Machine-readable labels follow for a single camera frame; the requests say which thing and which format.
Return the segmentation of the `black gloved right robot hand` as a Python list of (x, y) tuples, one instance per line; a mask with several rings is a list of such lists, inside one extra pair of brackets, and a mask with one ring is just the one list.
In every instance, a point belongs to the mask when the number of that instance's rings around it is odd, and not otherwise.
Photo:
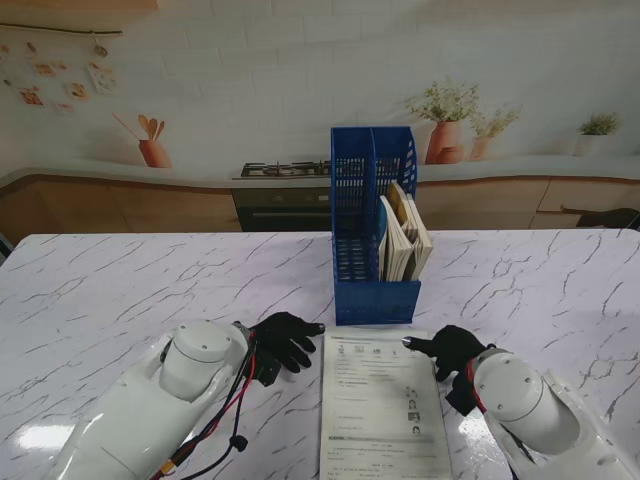
[(446, 325), (432, 339), (406, 336), (401, 342), (405, 348), (435, 360), (438, 382), (463, 371), (470, 360), (488, 349), (472, 332), (455, 325)]

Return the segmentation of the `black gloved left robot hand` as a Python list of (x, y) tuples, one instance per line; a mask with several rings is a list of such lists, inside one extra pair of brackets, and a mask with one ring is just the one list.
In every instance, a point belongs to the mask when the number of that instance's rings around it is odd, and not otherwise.
[(313, 337), (325, 332), (323, 323), (312, 323), (289, 312), (278, 312), (250, 328), (257, 350), (266, 353), (289, 372), (299, 373), (312, 365), (316, 351)]

